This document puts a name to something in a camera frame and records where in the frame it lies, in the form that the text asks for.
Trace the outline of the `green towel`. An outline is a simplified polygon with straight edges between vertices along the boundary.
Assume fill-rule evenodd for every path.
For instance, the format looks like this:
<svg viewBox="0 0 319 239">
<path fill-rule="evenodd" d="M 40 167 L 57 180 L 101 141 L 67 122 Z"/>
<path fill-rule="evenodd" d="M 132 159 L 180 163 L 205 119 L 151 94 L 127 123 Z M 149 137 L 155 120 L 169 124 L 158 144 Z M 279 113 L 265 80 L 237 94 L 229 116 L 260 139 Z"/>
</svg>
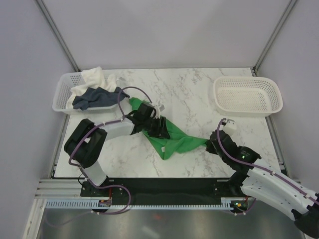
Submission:
<svg viewBox="0 0 319 239">
<path fill-rule="evenodd" d="M 174 153 L 183 154 L 205 146 L 207 139 L 186 134 L 168 119 L 166 119 L 166 125 L 170 139 L 149 137 L 146 129 L 149 127 L 150 120 L 153 119 L 154 106 L 138 98 L 130 99 L 129 103 L 132 111 L 126 115 L 126 118 L 135 125 L 132 133 L 142 132 L 162 160 L 169 159 Z"/>
</svg>

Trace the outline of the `dark blue towel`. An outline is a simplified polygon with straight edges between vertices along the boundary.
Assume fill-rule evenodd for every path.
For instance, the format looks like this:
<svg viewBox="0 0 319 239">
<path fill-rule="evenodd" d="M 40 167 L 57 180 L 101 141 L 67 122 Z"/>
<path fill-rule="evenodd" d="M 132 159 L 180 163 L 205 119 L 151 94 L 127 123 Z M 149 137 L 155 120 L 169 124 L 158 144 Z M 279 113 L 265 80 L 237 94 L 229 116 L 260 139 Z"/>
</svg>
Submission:
<svg viewBox="0 0 319 239">
<path fill-rule="evenodd" d="M 73 109 L 84 111 L 88 108 L 111 107 L 118 103 L 118 96 L 120 96 L 120 101 L 124 98 L 130 98 L 130 95 L 124 92 L 120 93 L 120 91 L 120 87 L 116 87 L 113 92 L 101 87 L 88 88 L 83 95 L 75 97 L 72 102 Z"/>
</svg>

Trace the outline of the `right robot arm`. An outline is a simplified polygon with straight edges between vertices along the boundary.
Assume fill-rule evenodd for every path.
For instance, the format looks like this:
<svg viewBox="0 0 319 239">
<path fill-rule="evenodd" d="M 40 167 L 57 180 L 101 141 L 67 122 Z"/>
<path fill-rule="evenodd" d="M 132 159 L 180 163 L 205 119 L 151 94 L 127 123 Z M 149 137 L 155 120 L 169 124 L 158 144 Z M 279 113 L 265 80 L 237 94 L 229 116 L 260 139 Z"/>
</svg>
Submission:
<svg viewBox="0 0 319 239">
<path fill-rule="evenodd" d="M 293 220 L 304 234 L 319 237 L 319 195 L 273 168 L 257 152 L 238 146 L 222 130 L 215 130 L 206 150 L 217 154 L 235 172 L 229 179 L 228 191 L 242 193 L 277 209 Z"/>
</svg>

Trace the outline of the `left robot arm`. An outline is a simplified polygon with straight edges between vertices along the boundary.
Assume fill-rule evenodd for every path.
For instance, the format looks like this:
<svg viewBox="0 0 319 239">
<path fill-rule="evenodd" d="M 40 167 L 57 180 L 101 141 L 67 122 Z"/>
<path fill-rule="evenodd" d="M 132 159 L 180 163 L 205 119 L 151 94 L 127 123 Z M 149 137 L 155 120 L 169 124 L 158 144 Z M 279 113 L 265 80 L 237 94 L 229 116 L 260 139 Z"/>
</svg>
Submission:
<svg viewBox="0 0 319 239">
<path fill-rule="evenodd" d="M 155 107 L 143 102 L 123 119 L 99 125 L 89 119 L 81 120 L 64 145 L 69 164 L 78 167 L 92 182 L 91 189 L 97 196 L 105 196 L 109 191 L 108 176 L 98 162 L 104 142 L 141 131 L 155 138 L 170 139 L 166 118 L 161 115 L 163 110 L 164 105 Z"/>
</svg>

